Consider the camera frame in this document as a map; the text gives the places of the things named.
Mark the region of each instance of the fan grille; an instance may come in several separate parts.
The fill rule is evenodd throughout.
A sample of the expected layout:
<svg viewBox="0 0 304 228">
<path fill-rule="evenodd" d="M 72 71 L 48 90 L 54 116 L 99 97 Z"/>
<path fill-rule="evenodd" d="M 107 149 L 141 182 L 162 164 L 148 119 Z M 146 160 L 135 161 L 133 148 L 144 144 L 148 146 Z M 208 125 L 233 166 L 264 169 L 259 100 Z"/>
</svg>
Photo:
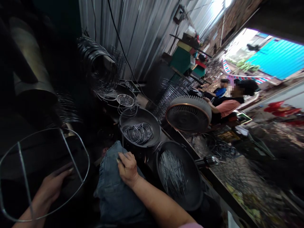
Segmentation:
<svg viewBox="0 0 304 228">
<path fill-rule="evenodd" d="M 206 113 L 189 104 L 178 104 L 167 111 L 168 122 L 176 129 L 184 132 L 200 132 L 209 125 Z"/>
</svg>

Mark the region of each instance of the black hair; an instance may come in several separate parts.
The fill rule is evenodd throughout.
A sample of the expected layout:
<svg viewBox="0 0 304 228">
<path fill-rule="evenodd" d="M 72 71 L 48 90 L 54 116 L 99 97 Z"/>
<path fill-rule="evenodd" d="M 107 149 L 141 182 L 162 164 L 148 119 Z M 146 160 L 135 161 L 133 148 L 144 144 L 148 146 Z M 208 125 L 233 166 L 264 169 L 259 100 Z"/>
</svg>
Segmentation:
<svg viewBox="0 0 304 228">
<path fill-rule="evenodd" d="M 254 80 L 237 81 L 236 84 L 243 91 L 244 95 L 253 96 L 255 91 L 260 90 L 259 86 Z"/>
<path fill-rule="evenodd" d="M 221 82 L 222 83 L 229 83 L 229 80 L 228 79 L 221 79 Z"/>
</svg>

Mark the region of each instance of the woman's arm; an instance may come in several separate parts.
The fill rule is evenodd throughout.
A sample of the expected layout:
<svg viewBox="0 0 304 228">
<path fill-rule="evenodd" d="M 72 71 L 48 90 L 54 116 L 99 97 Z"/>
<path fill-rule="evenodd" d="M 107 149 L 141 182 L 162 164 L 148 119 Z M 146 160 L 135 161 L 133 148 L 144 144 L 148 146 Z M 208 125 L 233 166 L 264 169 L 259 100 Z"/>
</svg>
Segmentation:
<svg viewBox="0 0 304 228">
<path fill-rule="evenodd" d="M 136 160 L 131 152 L 118 154 L 119 174 L 151 212 L 160 227 L 177 228 L 195 220 L 173 199 L 138 175 Z"/>
<path fill-rule="evenodd" d="M 70 166 L 71 164 L 67 164 L 66 166 L 44 178 L 32 201 L 34 220 L 30 222 L 16 222 L 12 228 L 43 228 L 46 218 L 41 218 L 38 220 L 35 220 L 35 218 L 46 215 L 51 207 L 51 204 L 59 197 L 63 179 L 71 174 L 73 168 L 64 172 L 62 171 Z M 19 220 L 31 219 L 32 213 L 31 208 L 29 207 L 19 218 Z"/>
<path fill-rule="evenodd" d="M 211 107 L 211 111 L 213 113 L 220 113 L 220 111 L 211 103 L 209 98 L 204 98 L 204 100 L 208 102 L 208 105 Z"/>
<path fill-rule="evenodd" d="M 206 92 L 211 94 L 211 96 L 213 96 L 213 97 L 217 97 L 215 93 L 212 93 L 212 92 L 209 92 L 209 91 L 206 91 Z"/>
</svg>

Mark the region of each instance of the brick wall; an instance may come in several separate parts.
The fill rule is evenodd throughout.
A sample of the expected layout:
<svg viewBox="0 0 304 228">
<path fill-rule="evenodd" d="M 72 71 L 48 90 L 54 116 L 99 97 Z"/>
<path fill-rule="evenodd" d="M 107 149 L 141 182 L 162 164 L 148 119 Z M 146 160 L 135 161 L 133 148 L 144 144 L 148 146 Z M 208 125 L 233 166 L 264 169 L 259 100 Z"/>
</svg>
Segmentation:
<svg viewBox="0 0 304 228">
<path fill-rule="evenodd" d="M 222 39 L 224 39 L 229 33 L 229 37 L 232 37 L 246 22 L 246 20 L 254 13 L 254 11 L 257 10 L 261 2 L 262 0 L 234 0 L 231 6 L 225 12 Z M 214 28 L 212 28 L 211 32 L 208 34 L 207 39 L 203 41 L 204 43 L 202 50 L 208 44 L 210 44 L 206 53 L 211 56 L 215 55 L 220 49 L 223 21 L 224 16 L 222 16 Z M 226 42 L 222 43 L 222 46 L 228 43 L 227 40 L 229 40 L 229 38 L 226 39 Z"/>
</svg>

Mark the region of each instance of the striped banner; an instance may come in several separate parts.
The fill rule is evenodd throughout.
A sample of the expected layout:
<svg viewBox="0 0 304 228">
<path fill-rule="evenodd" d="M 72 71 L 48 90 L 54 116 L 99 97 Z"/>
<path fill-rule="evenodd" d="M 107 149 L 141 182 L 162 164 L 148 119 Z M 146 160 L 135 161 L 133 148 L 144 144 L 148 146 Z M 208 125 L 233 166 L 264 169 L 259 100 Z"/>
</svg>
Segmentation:
<svg viewBox="0 0 304 228">
<path fill-rule="evenodd" d="M 272 79 L 273 77 L 269 77 L 269 78 L 261 78 L 261 77 L 256 77 L 256 76 L 239 76 L 239 75 L 233 75 L 231 74 L 231 70 L 229 69 L 229 66 L 227 64 L 227 61 L 225 59 L 225 56 L 223 55 L 223 68 L 224 68 L 224 73 L 227 75 L 227 78 L 233 82 L 235 79 L 239 79 L 239 80 L 255 80 L 257 82 L 257 84 L 261 84 L 263 82 L 266 82 L 270 79 Z"/>
</svg>

